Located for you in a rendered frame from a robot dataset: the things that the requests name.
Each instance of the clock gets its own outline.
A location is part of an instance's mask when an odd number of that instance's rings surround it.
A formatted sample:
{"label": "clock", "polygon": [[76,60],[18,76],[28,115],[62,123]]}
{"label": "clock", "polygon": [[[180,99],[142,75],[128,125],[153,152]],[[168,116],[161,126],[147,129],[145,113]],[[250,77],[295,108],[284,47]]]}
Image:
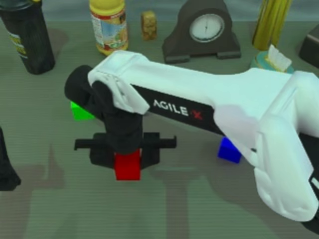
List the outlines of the clock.
{"label": "clock", "polygon": [[240,58],[232,20],[223,0],[188,0],[180,9],[173,32],[162,45],[167,64],[187,62],[191,56]]}

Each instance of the wooden table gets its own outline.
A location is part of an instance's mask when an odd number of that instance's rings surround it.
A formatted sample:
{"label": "wooden table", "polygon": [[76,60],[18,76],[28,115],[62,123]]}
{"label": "wooden table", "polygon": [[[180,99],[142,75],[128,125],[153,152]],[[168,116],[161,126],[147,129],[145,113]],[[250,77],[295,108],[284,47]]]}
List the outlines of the wooden table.
{"label": "wooden table", "polygon": [[[287,23],[279,49],[296,69],[319,69],[297,57],[316,23]],[[1,192],[2,239],[315,239],[299,223],[271,211],[257,195],[253,168],[217,159],[221,137],[159,116],[145,117],[145,131],[177,135],[178,148],[163,150],[162,163],[140,182],[116,182],[112,170],[90,164],[88,151],[73,151],[76,138],[103,131],[96,120],[74,121],[64,97],[73,69],[95,66],[104,56],[94,45],[90,22],[49,22],[57,63],[40,76],[26,73],[0,27],[0,125],[12,164],[22,178]],[[173,28],[159,23],[157,40],[143,42],[130,24],[130,50],[162,62],[160,46]],[[235,23],[242,58],[192,59],[181,67],[215,74],[248,69],[257,53],[253,24]]]}

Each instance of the bottle label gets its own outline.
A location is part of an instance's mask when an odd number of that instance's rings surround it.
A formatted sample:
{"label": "bottle label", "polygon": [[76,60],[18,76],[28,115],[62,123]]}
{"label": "bottle label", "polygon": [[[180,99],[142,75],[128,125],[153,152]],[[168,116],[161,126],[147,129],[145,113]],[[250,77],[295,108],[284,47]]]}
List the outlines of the bottle label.
{"label": "bottle label", "polygon": [[124,9],[111,16],[101,16],[91,12],[91,18],[95,39],[104,50],[121,49],[128,42]]}
{"label": "bottle label", "polygon": [[19,35],[13,34],[11,32],[9,32],[9,36],[11,41],[13,42],[18,54],[22,57],[22,58],[28,58],[25,48],[21,43],[21,38]]}

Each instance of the agile x logo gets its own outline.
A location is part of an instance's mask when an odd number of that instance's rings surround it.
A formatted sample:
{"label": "agile x logo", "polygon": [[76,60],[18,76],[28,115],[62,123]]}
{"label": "agile x logo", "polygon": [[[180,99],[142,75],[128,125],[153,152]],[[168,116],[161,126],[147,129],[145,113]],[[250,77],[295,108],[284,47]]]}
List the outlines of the agile x logo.
{"label": "agile x logo", "polygon": [[184,106],[177,106],[175,104],[167,103],[165,101],[154,100],[154,107],[173,112],[175,114],[183,115],[186,117],[192,116],[194,119],[203,120],[202,114],[197,110],[189,110]]}

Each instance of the blue cube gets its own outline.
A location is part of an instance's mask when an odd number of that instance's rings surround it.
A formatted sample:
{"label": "blue cube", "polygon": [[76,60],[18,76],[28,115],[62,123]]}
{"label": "blue cube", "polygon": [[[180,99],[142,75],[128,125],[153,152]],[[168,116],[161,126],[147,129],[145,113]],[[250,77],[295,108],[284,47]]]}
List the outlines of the blue cube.
{"label": "blue cube", "polygon": [[218,157],[233,163],[239,163],[241,153],[228,138],[224,137],[220,144]]}

